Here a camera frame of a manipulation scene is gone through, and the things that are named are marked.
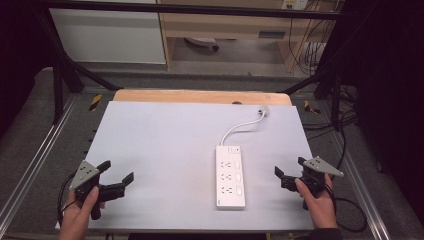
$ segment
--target table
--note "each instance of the table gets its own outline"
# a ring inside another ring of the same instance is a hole
[[[245,105],[227,104],[234,101]],[[269,103],[270,116],[227,139],[228,144],[242,146],[246,208],[218,211],[215,146],[234,122],[258,116],[255,103]],[[312,229],[301,198],[280,189],[273,174],[277,164],[289,175],[300,175],[297,157],[311,157],[297,110],[290,105],[287,95],[275,93],[118,91],[86,160],[95,166],[111,160],[112,167],[101,175],[102,184],[119,182],[131,171],[135,180],[126,196],[109,202],[89,229],[133,233]]]

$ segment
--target white tabletop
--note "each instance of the white tabletop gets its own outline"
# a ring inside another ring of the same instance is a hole
[[[89,229],[114,232],[270,232],[310,230],[298,193],[280,188],[278,166],[300,176],[311,152],[295,107],[269,106],[263,121],[235,130],[226,145],[242,151],[246,208],[215,206],[215,147],[228,129],[260,117],[260,106],[109,102],[86,160],[110,160],[101,184],[135,180],[107,202]]]

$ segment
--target white cable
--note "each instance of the white cable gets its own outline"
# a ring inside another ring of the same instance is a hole
[[[262,109],[260,110],[260,112],[261,112],[261,118],[259,118],[258,120],[255,120],[255,121],[252,121],[252,122],[241,123],[241,124],[238,124],[238,125],[230,128],[230,130],[227,131],[227,133],[224,135],[224,137],[222,137],[221,146],[224,145],[225,138],[227,137],[228,134],[230,134],[231,131],[233,131],[234,129],[236,129],[238,127],[249,125],[249,124],[254,124],[254,123],[261,121],[262,119],[264,119],[265,115],[267,115],[269,113],[269,109],[268,109],[267,106],[263,106]]]

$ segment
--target hand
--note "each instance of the hand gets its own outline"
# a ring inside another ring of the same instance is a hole
[[[65,210],[59,240],[82,240],[85,238],[88,218],[90,217],[91,209],[97,202],[98,196],[99,189],[94,187],[88,194],[81,208],[75,202]],[[75,192],[71,191],[69,192],[66,204],[70,204],[73,201],[75,201]]]
[[[337,228],[336,214],[334,213],[333,200],[330,195],[323,191],[315,198],[308,187],[296,179],[297,190],[308,205],[309,214],[315,228]],[[328,174],[325,174],[325,183],[332,189],[333,184]]]

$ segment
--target white power strip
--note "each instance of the white power strip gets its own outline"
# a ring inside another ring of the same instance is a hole
[[[284,0],[281,9],[287,10],[304,10],[308,0]]]
[[[240,146],[216,146],[216,207],[243,210],[245,206]]]

